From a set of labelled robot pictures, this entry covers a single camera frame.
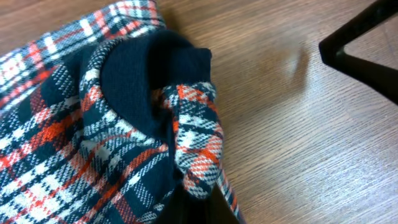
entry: wood grain surface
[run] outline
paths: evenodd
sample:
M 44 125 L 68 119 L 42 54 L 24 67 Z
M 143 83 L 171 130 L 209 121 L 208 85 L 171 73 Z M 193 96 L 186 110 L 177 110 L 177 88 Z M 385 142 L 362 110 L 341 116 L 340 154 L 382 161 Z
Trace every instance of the wood grain surface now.
M 373 0 L 158 0 L 213 52 L 224 168 L 248 223 L 398 223 L 398 107 L 322 64 Z M 0 0 L 0 54 L 111 0 Z M 398 21 L 347 47 L 398 68 Z

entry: tartan cloth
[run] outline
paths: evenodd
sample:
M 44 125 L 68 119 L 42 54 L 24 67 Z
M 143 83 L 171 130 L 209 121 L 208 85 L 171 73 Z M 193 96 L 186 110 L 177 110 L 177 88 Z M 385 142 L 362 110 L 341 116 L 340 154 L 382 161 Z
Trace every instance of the tartan cloth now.
M 243 222 L 221 168 L 210 82 L 155 91 L 173 114 L 171 144 L 103 95 L 100 70 L 115 46 L 164 28 L 154 1 L 121 1 L 0 58 L 1 223 L 151 223 L 178 184 L 170 161 L 190 195 L 206 198 L 217 185 Z

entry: garment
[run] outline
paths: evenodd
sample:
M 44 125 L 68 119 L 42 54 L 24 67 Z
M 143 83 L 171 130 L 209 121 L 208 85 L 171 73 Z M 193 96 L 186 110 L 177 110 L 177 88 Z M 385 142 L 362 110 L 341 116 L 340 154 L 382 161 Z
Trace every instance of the garment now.
M 208 49 L 123 1 L 0 59 L 0 222 L 150 223 L 178 184 L 217 186 L 223 132 Z

